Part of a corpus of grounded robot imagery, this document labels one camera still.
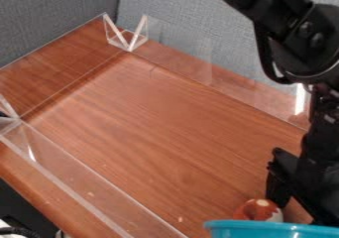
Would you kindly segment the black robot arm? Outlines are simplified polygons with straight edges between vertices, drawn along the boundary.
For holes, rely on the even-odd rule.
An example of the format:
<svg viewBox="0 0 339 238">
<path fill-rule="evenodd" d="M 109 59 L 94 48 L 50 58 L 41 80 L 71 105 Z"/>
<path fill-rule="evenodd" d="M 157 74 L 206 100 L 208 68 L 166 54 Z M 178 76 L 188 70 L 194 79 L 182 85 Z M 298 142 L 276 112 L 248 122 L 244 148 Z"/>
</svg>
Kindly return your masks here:
<svg viewBox="0 0 339 238">
<path fill-rule="evenodd" d="M 294 199 L 313 222 L 339 227 L 339 6 L 312 0 L 225 0 L 253 22 L 266 76 L 312 94 L 298 156 L 273 150 L 266 197 Z"/>
</svg>

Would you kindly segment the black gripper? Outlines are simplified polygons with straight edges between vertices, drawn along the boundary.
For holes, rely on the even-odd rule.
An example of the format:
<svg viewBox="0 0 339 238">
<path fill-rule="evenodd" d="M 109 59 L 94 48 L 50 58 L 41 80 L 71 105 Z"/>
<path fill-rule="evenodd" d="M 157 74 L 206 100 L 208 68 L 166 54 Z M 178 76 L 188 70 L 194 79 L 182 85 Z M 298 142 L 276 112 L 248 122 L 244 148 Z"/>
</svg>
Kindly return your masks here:
<svg viewBox="0 0 339 238">
<path fill-rule="evenodd" d="M 265 196 L 280 208 L 294 198 L 316 224 L 339 226 L 339 140 L 304 143 L 300 157 L 276 148 Z"/>
</svg>

